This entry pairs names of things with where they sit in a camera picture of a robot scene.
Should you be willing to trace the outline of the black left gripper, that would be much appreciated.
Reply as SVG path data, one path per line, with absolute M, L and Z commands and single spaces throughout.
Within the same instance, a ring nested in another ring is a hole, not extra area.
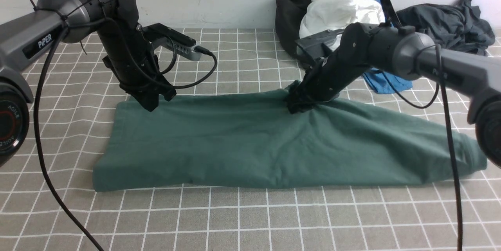
M 103 62 L 106 67 L 114 73 L 120 88 L 145 110 L 155 110 L 160 96 L 170 101 L 177 95 L 173 85 L 158 73 L 158 58 L 151 44 L 129 47 L 122 43 L 106 43 L 104 47 L 107 55 Z

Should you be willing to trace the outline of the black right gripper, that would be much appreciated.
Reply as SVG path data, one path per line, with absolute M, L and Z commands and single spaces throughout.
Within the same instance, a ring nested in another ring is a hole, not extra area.
M 285 98 L 291 114 L 306 112 L 313 106 L 331 101 L 353 81 L 353 67 L 332 53 L 309 70 L 299 84 L 294 84 Z

